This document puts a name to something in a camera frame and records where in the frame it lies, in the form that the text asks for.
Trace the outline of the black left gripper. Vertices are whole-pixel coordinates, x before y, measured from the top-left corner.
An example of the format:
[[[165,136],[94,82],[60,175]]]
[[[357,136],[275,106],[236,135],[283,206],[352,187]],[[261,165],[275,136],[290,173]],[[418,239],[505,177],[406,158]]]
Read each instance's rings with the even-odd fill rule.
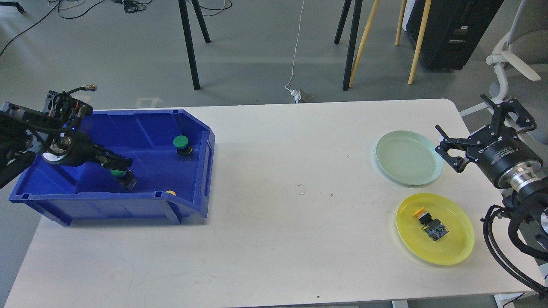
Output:
[[[133,164],[133,159],[116,154],[102,145],[94,145],[90,136],[84,131],[63,135],[52,140],[50,149],[59,153],[45,152],[43,160],[51,165],[80,166],[86,162],[97,163],[108,170],[126,170]]]

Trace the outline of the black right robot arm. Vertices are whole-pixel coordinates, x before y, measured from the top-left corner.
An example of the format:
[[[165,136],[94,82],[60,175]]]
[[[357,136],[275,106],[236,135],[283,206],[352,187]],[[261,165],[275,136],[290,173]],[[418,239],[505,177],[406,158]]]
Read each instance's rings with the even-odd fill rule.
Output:
[[[547,296],[547,287],[518,269],[497,244],[492,225],[495,218],[508,218],[507,234],[522,253],[541,261],[547,255],[547,178],[539,172],[543,161],[519,135],[536,129],[533,116],[516,99],[496,104],[487,95],[481,99],[493,109],[491,122],[468,138],[450,138],[437,125],[440,144],[436,152],[452,169],[461,173],[474,163],[497,189],[512,189],[503,206],[492,205],[482,218],[483,237],[491,255],[507,273]]]

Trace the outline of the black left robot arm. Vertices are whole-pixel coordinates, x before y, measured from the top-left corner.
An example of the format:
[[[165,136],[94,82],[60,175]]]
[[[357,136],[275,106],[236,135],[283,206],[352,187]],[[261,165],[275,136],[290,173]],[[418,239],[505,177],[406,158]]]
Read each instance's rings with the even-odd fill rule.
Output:
[[[80,130],[93,107],[73,98],[78,91],[96,91],[88,84],[60,93],[49,91],[43,111],[5,103],[0,112],[1,186],[5,187],[24,170],[36,156],[43,156],[52,165],[80,166],[92,162],[108,169],[121,187],[131,190],[137,178],[131,171],[133,160],[116,154]]]

